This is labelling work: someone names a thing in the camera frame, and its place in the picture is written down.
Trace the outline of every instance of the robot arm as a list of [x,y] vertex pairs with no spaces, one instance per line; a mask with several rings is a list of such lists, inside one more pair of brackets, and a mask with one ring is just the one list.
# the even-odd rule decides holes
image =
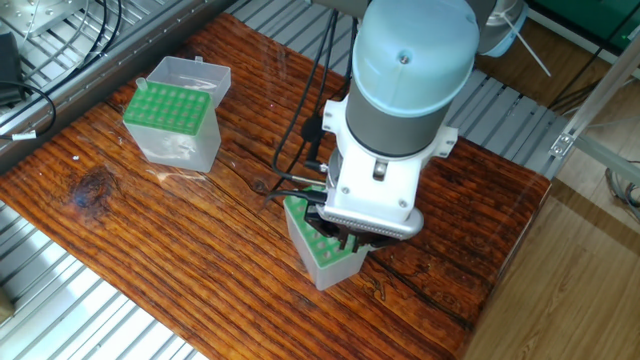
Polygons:
[[[357,15],[369,1],[317,2]],[[505,39],[510,44],[496,19],[512,16],[518,3],[373,0],[366,7],[350,94],[325,106],[322,127],[336,136],[338,146],[328,165],[326,201],[309,206],[309,224],[324,236],[342,242],[355,236],[358,245],[374,247],[422,229],[424,219],[415,207],[420,172],[432,157],[446,158],[455,146],[457,129],[444,125],[451,102],[479,48],[494,50],[498,44],[502,51]],[[483,31],[503,38],[483,39]]]

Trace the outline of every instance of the screw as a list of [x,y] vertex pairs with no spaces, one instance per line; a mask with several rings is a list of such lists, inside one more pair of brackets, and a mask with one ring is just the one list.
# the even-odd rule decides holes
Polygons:
[[387,164],[383,164],[383,163],[376,164],[376,167],[375,167],[375,169],[373,169],[373,172],[378,176],[382,176],[382,175],[386,174],[387,173]]

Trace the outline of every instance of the green tip box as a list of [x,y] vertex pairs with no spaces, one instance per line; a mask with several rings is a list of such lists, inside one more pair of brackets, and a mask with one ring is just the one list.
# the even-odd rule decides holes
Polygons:
[[289,236],[316,288],[322,291],[357,274],[371,247],[361,246],[353,253],[355,238],[349,236],[347,246],[340,250],[337,239],[322,236],[304,220],[306,209],[306,200],[289,196],[284,201]]

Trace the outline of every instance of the wood grain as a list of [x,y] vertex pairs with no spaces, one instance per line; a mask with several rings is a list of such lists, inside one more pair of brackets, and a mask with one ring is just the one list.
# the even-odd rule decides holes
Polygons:
[[178,52],[195,55],[232,69],[210,173],[146,162],[122,124],[129,84],[5,175],[0,199],[208,357],[460,358],[549,182],[460,139],[421,178],[425,230],[318,292],[264,204],[311,62],[227,15]]

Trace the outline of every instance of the wooden tabletop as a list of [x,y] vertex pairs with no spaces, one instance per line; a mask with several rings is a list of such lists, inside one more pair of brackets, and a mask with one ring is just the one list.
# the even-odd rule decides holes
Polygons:
[[[145,160],[122,123],[131,83],[2,177],[0,199],[208,357],[462,357],[549,181],[460,139],[423,172],[424,230],[319,292],[281,203],[264,204],[311,61],[229,15],[177,55],[231,68],[210,173]],[[328,93],[342,84],[331,73]],[[320,156],[334,147],[328,138]]]

